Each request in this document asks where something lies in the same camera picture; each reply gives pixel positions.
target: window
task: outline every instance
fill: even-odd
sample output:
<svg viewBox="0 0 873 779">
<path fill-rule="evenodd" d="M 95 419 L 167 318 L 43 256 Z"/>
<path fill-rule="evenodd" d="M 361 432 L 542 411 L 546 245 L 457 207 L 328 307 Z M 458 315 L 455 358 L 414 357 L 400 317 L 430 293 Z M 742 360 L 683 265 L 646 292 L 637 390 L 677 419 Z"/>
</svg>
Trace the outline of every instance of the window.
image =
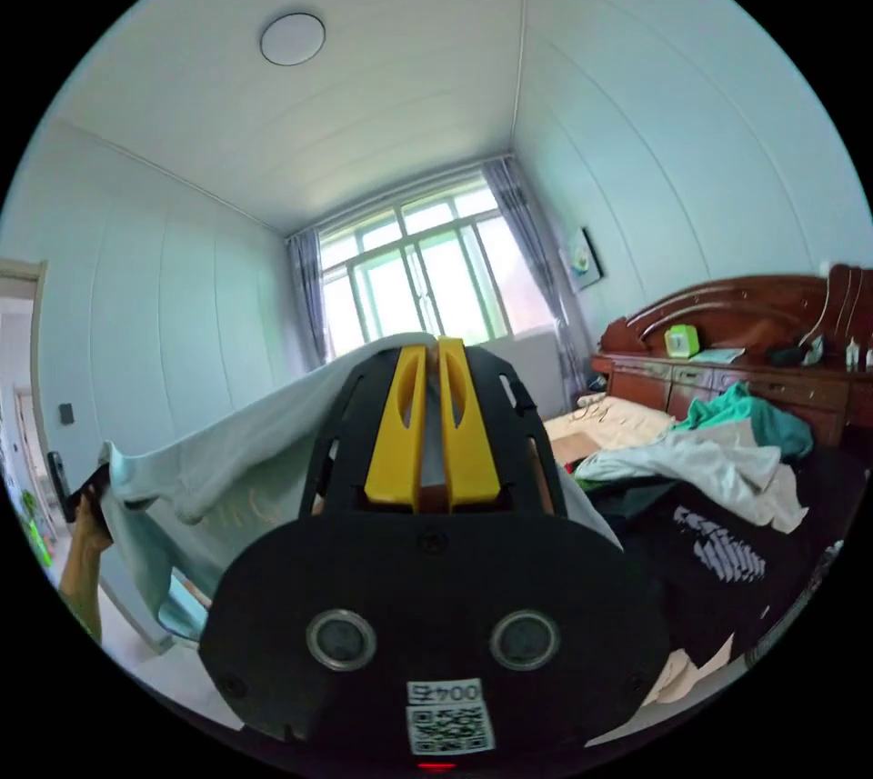
<svg viewBox="0 0 873 779">
<path fill-rule="evenodd" d="M 426 331 L 475 345 L 554 324 L 481 177 L 321 235 L 329 356 Z"/>
</svg>

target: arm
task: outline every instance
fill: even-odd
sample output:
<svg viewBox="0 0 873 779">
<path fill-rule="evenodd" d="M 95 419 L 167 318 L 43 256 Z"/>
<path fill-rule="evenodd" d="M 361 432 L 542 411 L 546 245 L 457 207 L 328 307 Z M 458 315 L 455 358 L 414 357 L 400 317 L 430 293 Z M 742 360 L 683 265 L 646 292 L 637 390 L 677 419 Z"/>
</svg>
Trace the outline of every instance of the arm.
<svg viewBox="0 0 873 779">
<path fill-rule="evenodd" d="M 112 545 L 112 539 L 97 523 L 91 503 L 91 497 L 85 493 L 76 511 L 73 542 L 58 593 L 86 631 L 100 643 L 103 639 L 97 599 L 100 555 Z"/>
</svg>

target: ceiling light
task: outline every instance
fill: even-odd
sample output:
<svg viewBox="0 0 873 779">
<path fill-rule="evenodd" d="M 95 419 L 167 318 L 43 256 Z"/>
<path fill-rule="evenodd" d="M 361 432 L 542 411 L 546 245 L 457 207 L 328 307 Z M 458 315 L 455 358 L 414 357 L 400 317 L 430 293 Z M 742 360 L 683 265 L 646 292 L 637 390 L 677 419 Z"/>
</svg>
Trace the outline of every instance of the ceiling light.
<svg viewBox="0 0 873 779">
<path fill-rule="evenodd" d="M 277 18 L 261 37 L 261 53 L 271 64 L 290 67 L 308 61 L 325 44 L 325 26 L 308 13 Z"/>
</svg>

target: gray curtain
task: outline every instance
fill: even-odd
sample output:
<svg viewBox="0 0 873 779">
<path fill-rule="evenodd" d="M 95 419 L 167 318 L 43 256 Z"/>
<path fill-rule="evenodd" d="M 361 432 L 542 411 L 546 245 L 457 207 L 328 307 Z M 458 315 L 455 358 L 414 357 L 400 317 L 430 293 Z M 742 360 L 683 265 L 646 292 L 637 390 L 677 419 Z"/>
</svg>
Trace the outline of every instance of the gray curtain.
<svg viewBox="0 0 873 779">
<path fill-rule="evenodd" d="M 325 318 L 325 291 L 321 283 L 321 247 L 314 230 L 295 234 L 288 240 L 288 254 L 295 274 L 298 293 L 306 304 L 306 317 L 312 331 L 312 345 L 316 366 L 327 360 L 327 323 Z"/>
<path fill-rule="evenodd" d="M 575 409 L 577 397 L 585 393 L 586 379 L 570 338 L 567 310 L 561 299 L 555 271 L 547 260 L 546 249 L 522 191 L 521 177 L 517 174 L 515 162 L 511 158 L 488 162 L 483 166 L 482 172 L 521 254 L 527 261 L 527 266 L 530 267 L 531 275 L 555 318 L 557 350 L 567 410 Z"/>
</svg>

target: window pane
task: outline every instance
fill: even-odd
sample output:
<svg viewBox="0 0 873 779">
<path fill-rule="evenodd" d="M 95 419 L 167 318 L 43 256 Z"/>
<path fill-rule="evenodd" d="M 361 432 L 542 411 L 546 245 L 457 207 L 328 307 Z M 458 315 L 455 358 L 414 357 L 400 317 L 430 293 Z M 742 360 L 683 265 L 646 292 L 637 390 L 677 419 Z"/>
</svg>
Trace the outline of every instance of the window pane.
<svg viewBox="0 0 873 779">
<path fill-rule="evenodd" d="M 422 240 L 421 255 L 446 334 L 468 345 L 484 343 L 488 330 L 457 235 Z"/>
<path fill-rule="evenodd" d="M 555 320 L 518 251 L 507 223 L 502 218 L 492 218 L 480 222 L 477 227 L 513 333 L 554 326 Z"/>
<path fill-rule="evenodd" d="M 364 344 L 348 276 L 340 276 L 325 284 L 325 313 L 334 357 L 352 352 Z"/>
<path fill-rule="evenodd" d="M 370 339 L 422 329 L 399 251 L 358 265 L 355 279 L 361 298 L 372 298 L 374 314 L 365 315 Z"/>
<path fill-rule="evenodd" d="M 369 252 L 370 249 L 377 249 L 380 245 L 393 243 L 400 239 L 400 225 L 393 217 L 384 225 L 380 225 L 375 229 L 368 230 L 361 236 L 361 242 L 364 244 L 364 251 Z"/>
<path fill-rule="evenodd" d="M 486 187 L 468 192 L 465 195 L 458 195 L 455 198 L 455 208 L 458 216 L 468 218 L 470 215 L 487 213 L 492 209 L 497 209 L 497 201 L 491 194 L 491 190 Z"/>
<path fill-rule="evenodd" d="M 425 320 L 425 330 L 429 334 L 440 336 L 443 332 L 439 327 L 437 310 L 434 309 L 434 302 L 427 291 L 427 282 L 422 272 L 421 262 L 418 260 L 418 251 L 413 245 L 406 247 L 406 262 L 409 264 L 409 273 L 412 275 L 415 285 L 418 306 Z"/>
<path fill-rule="evenodd" d="M 321 244 L 321 266 L 326 270 L 337 264 L 342 264 L 357 255 L 357 243 L 353 236 L 344 236 L 338 240 L 326 240 Z"/>
<path fill-rule="evenodd" d="M 485 257 L 482 255 L 476 235 L 473 233 L 473 225 L 462 228 L 460 234 L 464 245 L 467 247 L 470 264 L 473 265 L 473 273 L 476 275 L 479 291 L 482 292 L 482 299 L 485 301 L 485 309 L 488 319 L 491 321 L 491 327 L 494 329 L 494 336 L 506 336 L 509 333 L 509 328 L 500 310 L 497 293 L 491 284 L 491 277 L 488 275 Z"/>
<path fill-rule="evenodd" d="M 444 225 L 452 220 L 452 210 L 446 200 L 434 203 L 432 200 L 419 201 L 403 207 L 403 220 L 410 234 L 418 234 L 437 225 Z"/>
</svg>

